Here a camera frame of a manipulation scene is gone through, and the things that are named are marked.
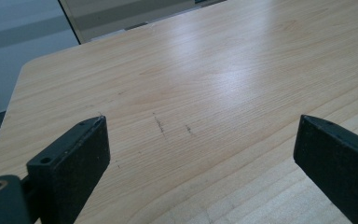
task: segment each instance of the scratch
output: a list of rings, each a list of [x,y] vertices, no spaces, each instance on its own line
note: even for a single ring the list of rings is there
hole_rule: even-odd
[[[191,132],[191,128],[188,125],[185,125],[187,132],[190,133],[191,135],[194,135],[193,132]]]
[[[156,123],[157,123],[159,129],[161,130],[162,135],[164,135],[165,140],[167,140],[167,137],[165,136],[165,133],[164,133],[164,129],[162,128],[162,122],[159,119],[157,119],[155,113],[153,113],[153,115],[155,117],[155,120],[156,120]]]

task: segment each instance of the black plastic part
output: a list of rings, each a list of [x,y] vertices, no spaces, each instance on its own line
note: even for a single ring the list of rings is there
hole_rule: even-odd
[[[296,163],[353,223],[358,223],[358,135],[333,122],[301,116]]]
[[[14,175],[0,176],[0,224],[7,223],[33,223],[20,179]]]
[[[110,162],[106,119],[87,119],[27,163],[44,224],[74,223]]]
[[[43,202],[39,198],[37,187],[31,183],[29,176],[22,179],[21,185],[30,219],[32,223],[35,223],[40,218],[41,203]]]

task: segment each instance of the wooden table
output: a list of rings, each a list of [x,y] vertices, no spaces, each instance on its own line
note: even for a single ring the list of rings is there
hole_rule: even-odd
[[[0,175],[100,114],[112,160],[76,223],[349,223],[292,154],[301,114],[358,133],[358,1],[228,0],[33,60]]]

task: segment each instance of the wall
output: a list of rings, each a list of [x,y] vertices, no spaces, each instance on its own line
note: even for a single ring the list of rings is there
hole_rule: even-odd
[[[76,45],[57,0],[0,0],[0,112],[25,63]]]
[[[82,43],[189,10],[194,0],[60,0]]]

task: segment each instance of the light wood surface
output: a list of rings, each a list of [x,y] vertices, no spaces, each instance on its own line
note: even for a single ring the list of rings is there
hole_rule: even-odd
[[[301,114],[358,133],[358,1],[228,0],[31,61],[0,175],[100,114],[112,160],[76,223],[350,223],[292,155]]]

